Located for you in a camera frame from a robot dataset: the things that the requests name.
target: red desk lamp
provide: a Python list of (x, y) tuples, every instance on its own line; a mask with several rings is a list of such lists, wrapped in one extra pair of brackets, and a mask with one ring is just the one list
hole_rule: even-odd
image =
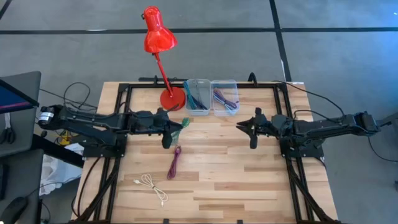
[(175, 47), (177, 45), (177, 40), (173, 33), (164, 27), (162, 15), (157, 7), (147, 7), (144, 11), (144, 19), (146, 20), (148, 27), (148, 33), (144, 41), (144, 49), (146, 52), (153, 53), (155, 55), (157, 64), (167, 87), (167, 89), (160, 95), (160, 103), (167, 110), (178, 105), (175, 110), (179, 110), (185, 105), (185, 93), (180, 88), (170, 86), (159, 57), (159, 52), (170, 50)]

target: clear plastic bin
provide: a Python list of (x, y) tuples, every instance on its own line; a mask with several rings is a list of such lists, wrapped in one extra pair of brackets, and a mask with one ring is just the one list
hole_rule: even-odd
[(216, 116), (230, 116), (235, 115), (239, 110), (239, 96), (238, 87), (235, 80), (214, 80), (211, 82), (211, 93), (217, 89), (223, 95), (223, 98), (234, 103), (236, 108), (228, 110), (222, 102), (219, 102), (213, 97), (213, 110)]
[(191, 95), (198, 100), (207, 110), (193, 110), (186, 94), (185, 109), (187, 109), (190, 115), (194, 116), (206, 116), (210, 112), (211, 108), (211, 82), (205, 79), (189, 79), (187, 84)]

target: wooden table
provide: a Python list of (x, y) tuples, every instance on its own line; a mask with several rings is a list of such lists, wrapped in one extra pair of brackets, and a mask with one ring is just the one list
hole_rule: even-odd
[[(118, 85), (118, 82), (104, 83), (98, 113), (113, 112)], [(134, 89), (131, 109), (155, 113), (161, 107), (162, 90)], [(289, 88), (289, 97), (293, 111), (310, 109), (305, 92)], [(273, 91), (240, 88), (239, 100), (241, 107), (235, 116), (216, 117), (211, 111), (209, 116), (190, 117), (189, 127), (180, 135), (182, 155), (174, 180), (166, 178), (174, 157), (173, 146), (163, 149), (161, 136), (129, 136), (119, 170), (112, 222), (161, 223), (169, 218), (171, 223), (236, 223), (238, 219), (244, 223), (295, 223), (286, 163), (280, 155), (279, 143), (275, 138), (259, 136), (257, 149), (250, 149), (249, 137), (235, 128), (238, 121), (254, 116), (257, 106), (267, 118), (275, 115)], [(298, 119), (312, 120), (310, 113), (299, 115)], [(170, 112), (169, 117), (180, 123), (188, 114), (182, 109)], [(94, 160), (85, 162), (77, 196)], [(337, 218), (325, 168), (313, 158), (304, 158), (303, 163), (310, 193), (326, 214)], [(103, 159), (89, 176), (83, 192), (82, 211), (98, 192), (102, 168)], [(153, 190), (133, 182), (146, 173), (151, 174), (155, 185), (169, 195), (164, 207), (160, 206)], [(303, 198), (299, 195), (305, 218)], [(108, 194), (101, 218), (105, 216), (107, 202)]]

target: white charging cable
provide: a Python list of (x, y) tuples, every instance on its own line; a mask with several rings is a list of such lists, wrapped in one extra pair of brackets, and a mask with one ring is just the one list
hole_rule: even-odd
[(154, 191), (156, 192), (158, 198), (161, 201), (160, 204), (162, 205), (162, 207), (164, 206), (164, 203), (169, 200), (169, 196), (167, 196), (167, 194), (163, 190), (158, 189), (154, 185), (154, 183), (152, 183), (152, 177), (150, 176), (150, 174), (142, 175), (141, 176), (141, 181), (139, 181), (139, 180), (133, 180), (133, 181), (136, 184), (142, 184), (142, 185), (145, 185), (147, 187), (150, 187), (150, 188), (154, 189)]

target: monitor screen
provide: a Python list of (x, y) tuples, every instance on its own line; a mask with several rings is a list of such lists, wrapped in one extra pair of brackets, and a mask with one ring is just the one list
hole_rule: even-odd
[(38, 106), (38, 102), (0, 80), (0, 114), (26, 110)]

